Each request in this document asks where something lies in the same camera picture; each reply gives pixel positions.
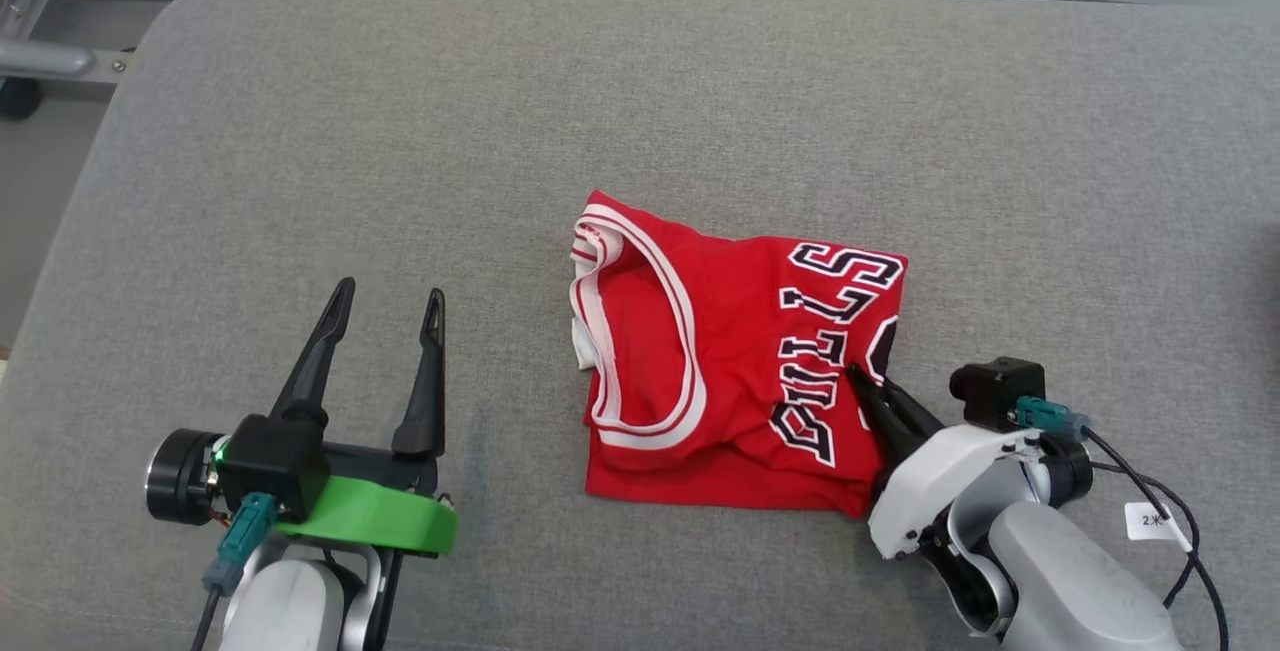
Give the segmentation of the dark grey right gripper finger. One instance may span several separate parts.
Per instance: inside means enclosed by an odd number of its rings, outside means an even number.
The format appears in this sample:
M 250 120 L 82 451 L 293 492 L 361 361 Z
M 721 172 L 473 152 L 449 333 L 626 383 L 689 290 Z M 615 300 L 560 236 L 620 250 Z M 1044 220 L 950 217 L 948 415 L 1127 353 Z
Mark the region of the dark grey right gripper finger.
M 901 405 L 893 400 L 893 391 L 901 391 L 901 388 L 891 379 L 876 381 L 860 365 L 849 365 L 845 376 L 855 393 L 883 467 L 896 468 L 916 450 L 916 432 L 900 417 Z
M 888 414 L 895 423 L 895 434 L 900 437 L 914 437 L 916 443 L 924 443 L 933 434 L 945 428 L 942 420 L 928 411 L 922 402 L 911 396 L 905 388 L 886 377 L 881 385 L 881 396 Z

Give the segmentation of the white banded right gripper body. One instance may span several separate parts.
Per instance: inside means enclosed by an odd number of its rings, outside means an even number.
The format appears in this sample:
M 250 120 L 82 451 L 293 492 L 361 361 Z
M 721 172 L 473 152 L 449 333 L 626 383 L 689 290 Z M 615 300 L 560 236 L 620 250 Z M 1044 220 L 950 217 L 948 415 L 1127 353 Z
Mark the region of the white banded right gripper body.
M 951 426 L 892 469 L 870 513 L 870 538 L 886 559 L 915 553 L 928 533 L 973 559 L 1005 508 L 1061 508 L 1088 495 L 1093 477 L 1085 446 L 1057 434 Z

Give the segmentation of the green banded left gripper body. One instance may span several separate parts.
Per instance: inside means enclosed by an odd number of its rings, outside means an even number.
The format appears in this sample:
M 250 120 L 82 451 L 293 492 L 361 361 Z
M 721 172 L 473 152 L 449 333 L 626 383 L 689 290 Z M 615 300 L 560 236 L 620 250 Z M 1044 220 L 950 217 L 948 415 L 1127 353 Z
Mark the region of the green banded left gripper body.
M 419 490 L 433 480 L 434 459 L 343 443 L 317 451 L 312 467 L 291 469 L 280 454 L 243 464 L 229 434 L 177 428 L 146 468 L 145 506 L 161 522 L 224 524 L 241 555 L 270 531 L 412 556 L 451 554 L 457 512 Z

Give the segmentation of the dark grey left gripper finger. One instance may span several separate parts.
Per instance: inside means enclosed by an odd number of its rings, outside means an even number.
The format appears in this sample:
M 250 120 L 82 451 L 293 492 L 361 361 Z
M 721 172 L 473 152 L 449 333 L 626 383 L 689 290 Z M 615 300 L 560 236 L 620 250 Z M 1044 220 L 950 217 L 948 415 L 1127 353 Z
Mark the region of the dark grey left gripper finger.
M 390 450 L 402 458 L 436 459 L 445 451 L 445 295 L 440 288 L 428 297 L 419 345 L 413 388 Z
M 301 420 L 326 427 L 329 414 L 323 402 L 337 345 L 346 336 L 353 308 L 355 278 L 342 278 L 334 286 L 316 326 L 305 341 L 289 377 L 270 411 L 271 420 Z

